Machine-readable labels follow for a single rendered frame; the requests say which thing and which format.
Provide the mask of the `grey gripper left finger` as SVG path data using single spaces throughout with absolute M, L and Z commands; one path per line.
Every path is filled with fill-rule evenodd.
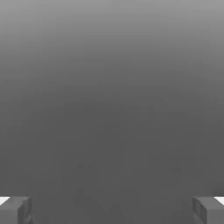
M 0 224 L 33 224 L 32 198 L 0 196 Z

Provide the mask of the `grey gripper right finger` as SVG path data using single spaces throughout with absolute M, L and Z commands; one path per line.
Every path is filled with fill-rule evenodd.
M 192 198 L 194 224 L 224 224 L 224 196 Z

